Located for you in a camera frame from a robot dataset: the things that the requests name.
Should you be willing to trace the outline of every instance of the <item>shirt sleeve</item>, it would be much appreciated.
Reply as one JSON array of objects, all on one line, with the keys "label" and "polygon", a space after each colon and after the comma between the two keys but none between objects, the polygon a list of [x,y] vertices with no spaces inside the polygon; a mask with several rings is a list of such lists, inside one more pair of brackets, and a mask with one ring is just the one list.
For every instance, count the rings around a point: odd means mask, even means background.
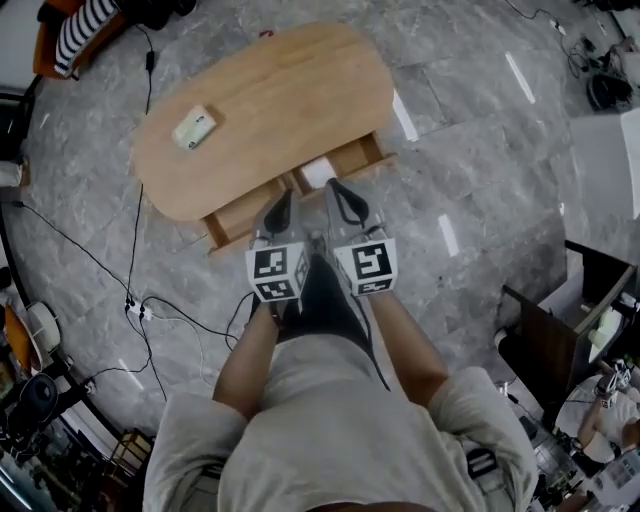
[{"label": "shirt sleeve", "polygon": [[526,510],[538,481],[531,442],[482,368],[451,376],[433,396],[429,414],[438,430],[491,450],[511,485],[516,510]]},{"label": "shirt sleeve", "polygon": [[179,509],[177,489],[190,488],[205,469],[221,471],[246,426],[239,412],[210,398],[171,396],[149,459],[144,511]]}]

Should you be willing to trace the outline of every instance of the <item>gray t-shirt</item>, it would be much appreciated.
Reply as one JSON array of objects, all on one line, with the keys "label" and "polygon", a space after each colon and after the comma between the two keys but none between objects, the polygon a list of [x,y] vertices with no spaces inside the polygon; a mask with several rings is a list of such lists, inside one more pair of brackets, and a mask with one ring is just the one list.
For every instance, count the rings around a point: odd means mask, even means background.
[{"label": "gray t-shirt", "polygon": [[[465,453],[477,446],[494,452],[500,485],[469,477]],[[453,375],[427,410],[386,391],[349,341],[306,336],[278,347],[262,412],[248,424],[205,397],[169,399],[144,510],[405,501],[442,512],[524,511],[536,482],[531,444],[483,369]]]}]

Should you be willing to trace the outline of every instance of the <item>wooden table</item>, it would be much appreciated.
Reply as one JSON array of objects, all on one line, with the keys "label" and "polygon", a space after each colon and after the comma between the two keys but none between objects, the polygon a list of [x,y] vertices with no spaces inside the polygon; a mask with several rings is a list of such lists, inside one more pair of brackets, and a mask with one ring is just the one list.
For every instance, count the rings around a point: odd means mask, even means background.
[{"label": "wooden table", "polygon": [[[373,45],[347,25],[276,34],[159,101],[136,131],[135,172],[158,210],[203,219],[221,247],[248,234],[282,190],[313,195],[303,164],[326,155],[345,177],[386,161],[373,132],[391,117],[393,90]],[[172,131],[198,104],[218,126],[181,149]]]}]

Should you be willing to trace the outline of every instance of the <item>white wall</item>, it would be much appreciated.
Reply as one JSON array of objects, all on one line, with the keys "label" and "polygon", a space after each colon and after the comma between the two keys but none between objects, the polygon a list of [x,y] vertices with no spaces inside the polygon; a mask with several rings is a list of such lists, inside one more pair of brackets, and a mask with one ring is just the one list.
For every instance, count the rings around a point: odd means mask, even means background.
[{"label": "white wall", "polygon": [[35,76],[33,51],[43,0],[7,0],[0,7],[0,89],[24,91]]}]

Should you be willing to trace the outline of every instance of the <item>power strip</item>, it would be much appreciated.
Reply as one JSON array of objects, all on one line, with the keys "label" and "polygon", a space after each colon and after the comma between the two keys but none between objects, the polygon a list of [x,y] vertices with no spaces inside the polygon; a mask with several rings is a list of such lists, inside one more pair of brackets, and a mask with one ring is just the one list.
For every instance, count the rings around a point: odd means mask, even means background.
[{"label": "power strip", "polygon": [[[138,318],[140,318],[140,308],[141,308],[141,303],[140,302],[136,302],[134,300],[132,300],[133,305],[129,306],[129,311],[131,313],[133,313],[134,315],[136,315]],[[144,309],[142,311],[142,318],[144,318],[147,322],[150,322],[151,319],[153,318],[153,311],[151,311],[151,308],[144,306]]]}]

